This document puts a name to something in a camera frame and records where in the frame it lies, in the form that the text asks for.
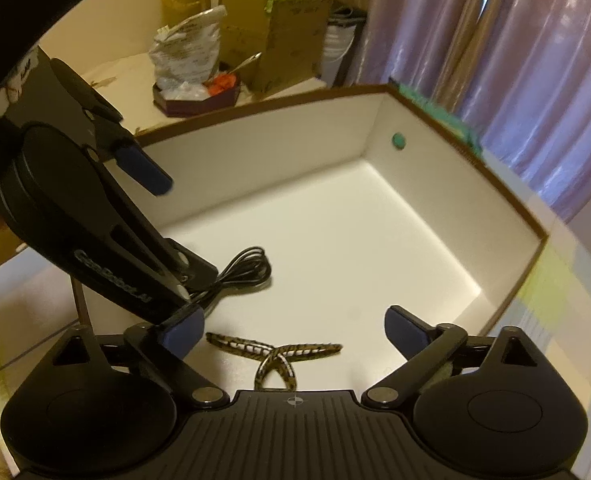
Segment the brown box white interior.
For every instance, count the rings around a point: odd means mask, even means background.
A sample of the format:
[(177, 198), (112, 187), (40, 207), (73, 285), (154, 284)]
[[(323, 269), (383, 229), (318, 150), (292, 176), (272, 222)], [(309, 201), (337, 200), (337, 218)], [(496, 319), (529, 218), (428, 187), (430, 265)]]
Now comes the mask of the brown box white interior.
[(485, 162), (387, 87), (234, 108), (143, 144), (172, 192), (114, 177), (163, 235), (215, 266), (251, 246), (272, 265), (268, 284), (218, 298), (207, 331), (340, 344), (297, 366), (302, 390), (363, 391), (395, 370), (402, 356), (383, 330), (393, 304), (485, 333), (547, 237)]

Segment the leopard print hair band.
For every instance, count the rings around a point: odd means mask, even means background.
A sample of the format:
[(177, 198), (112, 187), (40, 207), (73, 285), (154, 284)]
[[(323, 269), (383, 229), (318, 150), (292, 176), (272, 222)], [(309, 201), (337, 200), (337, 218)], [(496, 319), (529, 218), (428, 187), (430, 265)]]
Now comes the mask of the leopard print hair band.
[[(253, 339), (206, 333), (207, 342), (222, 351), (242, 356), (259, 363), (253, 379), (254, 391), (297, 390), (297, 376), (294, 362), (312, 361), (335, 356), (343, 349), (342, 344), (283, 344), (273, 346)], [(284, 385), (282, 388), (268, 388), (265, 379), (271, 373), (277, 373)]]

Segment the cardboard boxes pile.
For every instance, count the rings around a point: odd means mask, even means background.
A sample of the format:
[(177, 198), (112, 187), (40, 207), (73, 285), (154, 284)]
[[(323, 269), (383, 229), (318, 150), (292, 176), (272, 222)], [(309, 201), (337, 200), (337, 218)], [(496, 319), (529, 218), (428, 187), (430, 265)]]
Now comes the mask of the cardboard boxes pile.
[(258, 96), (320, 74), (331, 0), (210, 0), (222, 4), (220, 61)]

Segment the white crumpled plastic bag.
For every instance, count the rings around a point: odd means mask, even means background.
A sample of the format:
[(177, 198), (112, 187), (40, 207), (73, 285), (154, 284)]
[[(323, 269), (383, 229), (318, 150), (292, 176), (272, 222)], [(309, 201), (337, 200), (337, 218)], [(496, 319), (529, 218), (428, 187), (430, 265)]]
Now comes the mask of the white crumpled plastic bag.
[(220, 25), (225, 6), (215, 6), (172, 27), (160, 28), (148, 51), (161, 90), (202, 84), (215, 73), (220, 55)]

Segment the purple curtain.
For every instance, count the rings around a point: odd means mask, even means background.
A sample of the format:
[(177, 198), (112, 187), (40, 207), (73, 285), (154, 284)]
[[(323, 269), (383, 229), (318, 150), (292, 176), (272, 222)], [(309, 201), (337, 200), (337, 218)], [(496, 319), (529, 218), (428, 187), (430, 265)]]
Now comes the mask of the purple curtain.
[(562, 219), (591, 199), (591, 0), (340, 0), (367, 14), (355, 84), (458, 116)]

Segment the dark brown octagonal tray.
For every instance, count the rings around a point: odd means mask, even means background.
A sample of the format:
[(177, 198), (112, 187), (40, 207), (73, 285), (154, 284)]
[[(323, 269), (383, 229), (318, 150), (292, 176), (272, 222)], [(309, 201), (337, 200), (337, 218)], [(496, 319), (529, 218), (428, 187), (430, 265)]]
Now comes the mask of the dark brown octagonal tray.
[(234, 107), (240, 93), (240, 82), (215, 96), (207, 96), (204, 100), (166, 99), (158, 84), (152, 86), (154, 106), (161, 110), (166, 117), (186, 118), (204, 115), (227, 107)]

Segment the checkered tablecloth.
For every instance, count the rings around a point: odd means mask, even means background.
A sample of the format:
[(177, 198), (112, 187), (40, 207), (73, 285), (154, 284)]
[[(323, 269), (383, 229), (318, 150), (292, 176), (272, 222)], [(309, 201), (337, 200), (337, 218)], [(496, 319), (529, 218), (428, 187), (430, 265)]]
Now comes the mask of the checkered tablecloth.
[(482, 157), (547, 235), (535, 265), (491, 333), (504, 325), (523, 328), (581, 401), (588, 432), (572, 472), (591, 479), (591, 254), (524, 180), (490, 151)]

